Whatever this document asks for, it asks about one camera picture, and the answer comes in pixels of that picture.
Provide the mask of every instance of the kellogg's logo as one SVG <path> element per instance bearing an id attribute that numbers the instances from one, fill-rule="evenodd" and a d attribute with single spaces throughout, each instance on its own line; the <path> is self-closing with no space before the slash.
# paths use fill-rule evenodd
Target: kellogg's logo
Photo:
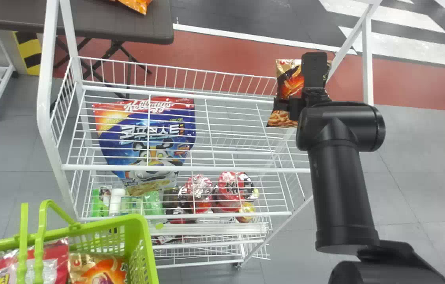
<path id="1" fill-rule="evenodd" d="M 125 104 L 125 111 L 136 112 L 150 110 L 152 113 L 161 113 L 165 109 L 171 108 L 174 103 L 172 102 L 150 102 L 149 101 L 132 101 Z"/>

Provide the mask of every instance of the black cylinder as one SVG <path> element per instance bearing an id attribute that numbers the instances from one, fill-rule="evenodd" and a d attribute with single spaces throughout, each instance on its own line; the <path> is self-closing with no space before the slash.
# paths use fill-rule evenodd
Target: black cylinder
<path id="1" fill-rule="evenodd" d="M 359 151 L 375 151 L 384 137 L 379 111 L 367 104 L 330 102 L 301 112 L 296 146 L 309 153 L 318 251 L 357 255 L 379 245 Z"/>
<path id="2" fill-rule="evenodd" d="M 320 252 L 353 254 L 378 245 L 356 145 L 326 141 L 309 151 Z"/>
<path id="3" fill-rule="evenodd" d="M 329 284 L 445 284 L 445 278 L 421 267 L 342 261 Z"/>

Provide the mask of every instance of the dark gray table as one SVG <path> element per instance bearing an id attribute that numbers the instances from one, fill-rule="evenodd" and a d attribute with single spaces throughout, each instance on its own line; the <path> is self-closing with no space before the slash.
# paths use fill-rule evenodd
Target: dark gray table
<path id="1" fill-rule="evenodd" d="M 170 0 L 154 0 L 146 15 L 110 0 L 71 0 L 75 35 L 169 45 L 174 41 Z M 0 0 L 0 29 L 44 31 L 45 0 Z M 64 34 L 62 13 L 57 34 Z"/>

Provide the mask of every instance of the orange snack bag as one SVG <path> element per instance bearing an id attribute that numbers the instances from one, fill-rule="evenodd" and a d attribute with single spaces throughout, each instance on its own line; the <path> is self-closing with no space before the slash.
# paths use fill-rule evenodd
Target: orange snack bag
<path id="1" fill-rule="evenodd" d="M 301 59 L 277 59 L 277 99 L 289 100 L 291 97 L 301 97 L 303 89 L 303 74 L 301 72 Z M 327 72 L 324 77 L 326 83 L 331 61 L 327 62 Z M 273 109 L 266 126 L 272 127 L 297 127 L 298 121 L 289 118 L 289 112 Z"/>
<path id="2" fill-rule="evenodd" d="M 145 15 L 147 14 L 147 6 L 149 6 L 152 0 L 119 0 L 119 2 Z"/>
<path id="3" fill-rule="evenodd" d="M 111 255 L 70 253 L 72 284 L 125 284 L 127 264 Z"/>

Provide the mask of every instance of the basket handle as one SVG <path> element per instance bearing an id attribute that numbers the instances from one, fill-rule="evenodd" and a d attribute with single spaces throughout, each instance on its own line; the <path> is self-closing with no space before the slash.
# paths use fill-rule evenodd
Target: basket handle
<path id="1" fill-rule="evenodd" d="M 44 237 L 47 230 L 47 209 L 51 208 L 56 212 L 62 219 L 64 219 L 68 225 L 69 230 L 80 228 L 80 223 L 73 220 L 63 209 L 58 206 L 52 199 L 47 199 L 42 201 L 40 204 L 40 209 L 38 212 L 38 232 L 35 235 L 35 279 L 34 284 L 42 284 L 44 279 L 42 278 L 42 271 L 44 270 Z"/>
<path id="2" fill-rule="evenodd" d="M 26 259 L 28 258 L 28 203 L 21 203 L 21 219 L 19 221 L 19 254 L 17 256 L 17 284 L 25 284 Z"/>

